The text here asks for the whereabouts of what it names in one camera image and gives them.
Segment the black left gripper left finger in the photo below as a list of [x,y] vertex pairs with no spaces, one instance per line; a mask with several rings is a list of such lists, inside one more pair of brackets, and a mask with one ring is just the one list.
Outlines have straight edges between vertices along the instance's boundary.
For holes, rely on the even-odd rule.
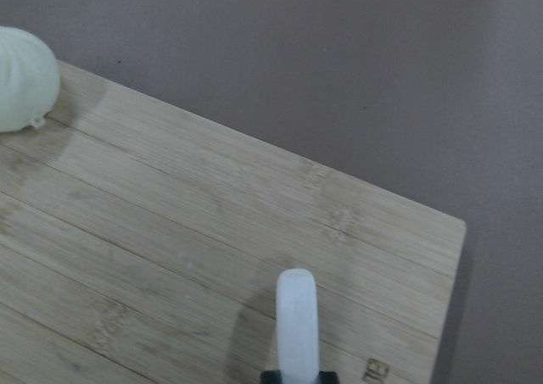
[[260,384],[281,384],[280,370],[265,370],[260,373]]

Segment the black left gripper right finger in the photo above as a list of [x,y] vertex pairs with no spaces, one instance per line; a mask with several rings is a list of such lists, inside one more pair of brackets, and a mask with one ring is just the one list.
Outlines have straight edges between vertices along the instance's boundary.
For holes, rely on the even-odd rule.
[[318,384],[339,384],[339,376],[335,371],[321,370],[317,377]]

